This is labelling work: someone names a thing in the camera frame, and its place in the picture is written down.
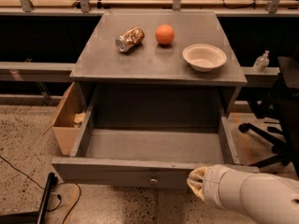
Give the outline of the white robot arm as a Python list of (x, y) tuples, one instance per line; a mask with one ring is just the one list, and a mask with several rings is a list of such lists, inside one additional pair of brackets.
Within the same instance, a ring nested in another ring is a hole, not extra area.
[(299, 224), (299, 182), (224, 165), (191, 171), (187, 184), (204, 202), (235, 211), (257, 224)]

